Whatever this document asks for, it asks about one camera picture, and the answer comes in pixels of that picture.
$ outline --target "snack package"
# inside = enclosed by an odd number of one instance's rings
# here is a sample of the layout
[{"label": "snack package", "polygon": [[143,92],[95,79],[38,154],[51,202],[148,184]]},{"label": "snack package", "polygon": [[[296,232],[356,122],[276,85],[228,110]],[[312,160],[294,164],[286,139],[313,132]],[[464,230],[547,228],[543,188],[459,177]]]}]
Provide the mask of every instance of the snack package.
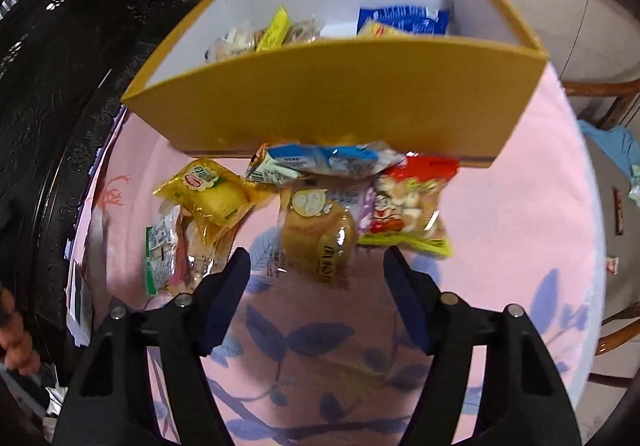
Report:
[{"label": "snack package", "polygon": [[446,34],[449,11],[437,9],[430,11],[423,6],[361,8],[358,16],[358,33],[369,19],[412,34]]},{"label": "snack package", "polygon": [[440,217],[440,192],[458,172],[456,159],[428,155],[383,172],[366,193],[359,244],[406,244],[419,251],[450,256],[451,245]]},{"label": "snack package", "polygon": [[255,50],[255,33],[245,25],[233,28],[224,38],[217,39],[204,53],[206,63],[223,61]]},{"label": "snack package", "polygon": [[284,39],[284,45],[292,43],[311,43],[320,36],[320,31],[324,25],[315,18],[303,20],[291,25]]},{"label": "snack package", "polygon": [[252,157],[247,167],[245,177],[251,182],[263,184],[285,185],[291,184],[301,173],[281,165],[268,152],[268,146],[263,144]]},{"label": "snack package", "polygon": [[165,285],[164,291],[172,296],[181,292],[193,293],[204,277],[217,274],[225,269],[237,227],[229,230],[213,246],[206,246],[195,220],[183,219],[186,243],[186,267],[183,277],[174,275]]},{"label": "snack package", "polygon": [[247,176],[258,182],[290,184],[299,177],[287,172],[331,175],[361,179],[401,162],[404,155],[384,142],[360,146],[316,146],[281,144],[260,149],[252,159]]},{"label": "snack package", "polygon": [[362,182],[308,179],[286,190],[282,194],[279,242],[268,276],[294,273],[347,288],[364,187]]},{"label": "snack package", "polygon": [[272,194],[270,187],[248,182],[208,158],[190,162],[154,191],[193,216],[206,246],[215,244]]},{"label": "snack package", "polygon": [[172,278],[184,277],[186,249],[181,238],[181,220],[180,206],[173,206],[146,229],[145,292],[149,295],[158,294]]},{"label": "snack package", "polygon": [[384,36],[411,36],[409,33],[368,19],[356,36],[373,36],[374,38],[382,38]]},{"label": "snack package", "polygon": [[282,46],[285,36],[291,26],[291,20],[284,7],[280,6],[273,15],[271,24],[264,31],[258,42],[257,52],[270,51]]}]

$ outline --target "wooden chair leg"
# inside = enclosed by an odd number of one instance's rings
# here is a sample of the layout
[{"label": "wooden chair leg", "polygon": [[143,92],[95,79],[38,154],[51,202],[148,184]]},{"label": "wooden chair leg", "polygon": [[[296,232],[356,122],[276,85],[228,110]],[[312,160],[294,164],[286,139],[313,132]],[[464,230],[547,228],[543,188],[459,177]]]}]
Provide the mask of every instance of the wooden chair leg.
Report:
[{"label": "wooden chair leg", "polygon": [[589,381],[605,386],[615,386],[617,388],[629,388],[632,378],[619,378],[618,376],[604,376],[602,374],[589,374]]}]

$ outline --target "red snack bag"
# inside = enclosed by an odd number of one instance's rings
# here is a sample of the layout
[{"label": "red snack bag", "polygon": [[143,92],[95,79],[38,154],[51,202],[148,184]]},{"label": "red snack bag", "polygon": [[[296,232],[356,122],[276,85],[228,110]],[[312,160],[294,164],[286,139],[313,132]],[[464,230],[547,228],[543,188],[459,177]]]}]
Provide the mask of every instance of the red snack bag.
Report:
[{"label": "red snack bag", "polygon": [[451,256],[438,200],[458,166],[453,158],[412,155],[382,172],[367,193],[358,243],[406,244],[419,251]]}]

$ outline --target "black carved furniture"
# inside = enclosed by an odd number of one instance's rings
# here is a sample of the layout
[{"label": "black carved furniture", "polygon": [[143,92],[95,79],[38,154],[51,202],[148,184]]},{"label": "black carved furniture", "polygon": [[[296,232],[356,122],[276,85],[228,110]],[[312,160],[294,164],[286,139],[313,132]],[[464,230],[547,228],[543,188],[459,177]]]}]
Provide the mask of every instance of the black carved furniture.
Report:
[{"label": "black carved furniture", "polygon": [[65,251],[129,81],[198,0],[19,0],[0,21],[0,282],[62,381]]}]

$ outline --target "blue cloth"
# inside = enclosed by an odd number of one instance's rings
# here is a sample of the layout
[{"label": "blue cloth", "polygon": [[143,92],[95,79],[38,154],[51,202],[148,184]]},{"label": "blue cloth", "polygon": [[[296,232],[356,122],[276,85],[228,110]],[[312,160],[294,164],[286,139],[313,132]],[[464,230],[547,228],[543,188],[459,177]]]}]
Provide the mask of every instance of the blue cloth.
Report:
[{"label": "blue cloth", "polygon": [[640,146],[634,135],[624,126],[600,130],[582,119],[578,120],[578,125],[582,133],[591,137],[613,164],[631,180],[631,165],[640,164]]}]

